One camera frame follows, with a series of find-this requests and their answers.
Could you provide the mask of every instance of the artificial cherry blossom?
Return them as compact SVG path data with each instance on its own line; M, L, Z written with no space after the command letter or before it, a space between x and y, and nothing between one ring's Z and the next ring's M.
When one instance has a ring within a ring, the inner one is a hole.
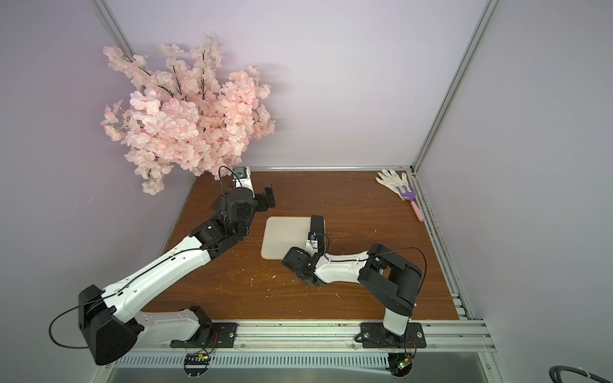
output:
M185 52L177 44L158 48L167 56L168 72L147 69L147 56L103 49L109 68L124 73L137 91L130 95L129 109L121 109L121 101L112 109L107 106L102 125L111 140L131 147L125 157L137 165L135 173L146 179L143 192L149 194L164 189L172 163L197 176L211 172L217 178L222 165L241 163L252 138L275 130L274 120L258 101L268 97L270 85L259 84L256 68L231 73L221 86L215 78L221 55L214 39L191 50L192 67L177 58Z

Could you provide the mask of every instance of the wooden board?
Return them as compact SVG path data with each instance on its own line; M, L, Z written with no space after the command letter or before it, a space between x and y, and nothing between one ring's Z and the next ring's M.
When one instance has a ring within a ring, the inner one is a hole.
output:
M415 246L428 262L413 319L458 319L430 237L408 202L375 181L375 172L254 172L256 192L272 182L276 207L256 214L245 241L194 270L151 301L144 311L202 307L212 319L375 319L384 307L360 284L309 287L278 260L260 255L270 216L322 215L330 254L355 254L381 243L391 250ZM219 184L210 175L196 181L170 240L177 244L208 219ZM415 250L399 254L422 270Z

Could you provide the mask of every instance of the purple wall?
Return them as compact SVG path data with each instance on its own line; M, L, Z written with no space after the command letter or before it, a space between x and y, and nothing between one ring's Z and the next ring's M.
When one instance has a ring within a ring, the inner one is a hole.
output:
M89 1L3 2L0 41L2 380L83 382L89 352L53 345L49 322L158 255L192 177L173 169L166 190L144 194L127 148L104 134L104 106L133 87L107 68L113 42ZM54 328L85 344L75 313Z
M606 0L502 0L419 171L512 382L613 380L612 21Z

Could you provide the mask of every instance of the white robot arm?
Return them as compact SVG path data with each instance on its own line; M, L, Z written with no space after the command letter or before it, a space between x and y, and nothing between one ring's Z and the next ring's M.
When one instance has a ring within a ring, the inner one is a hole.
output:
M249 168L236 168L234 174L235 187L218 200L216 213L170 251L104 289L92 285L81 291L79 329L96 364L113 362L136 344L173 340L177 347L202 347L210 341L213 324L200 308L175 313L144 313L141 309L173 283L242 241L256 212L275 206L271 185L255 194Z
M305 246L308 250L293 247L281 263L304 283L312 286L332 282L362 284L386 308L384 333L378 338L360 337L358 334L356 340L379 341L378 346L404 346L402 336L413 307L416 306L415 301L422 285L422 271L379 244L358 254L333 256L326 253L325 238L324 218L312 216ZM383 276L387 268L391 269L388 278Z

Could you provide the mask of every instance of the gardening glove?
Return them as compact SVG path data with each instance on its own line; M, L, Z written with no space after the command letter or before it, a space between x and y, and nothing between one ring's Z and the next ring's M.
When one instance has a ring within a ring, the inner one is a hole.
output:
M385 169L383 169L381 171L381 173L378 173L379 177L381 178L377 178L375 177L375 180L380 183L381 185L385 186L386 188L390 189L391 191L393 191L394 193L398 194L398 196L402 198L402 195L400 195L400 191L398 190L399 186L406 186L407 190L409 188L409 180L406 177L406 172L402 173L402 178L400 178L398 176L398 174L393 171L390 170L389 172Z

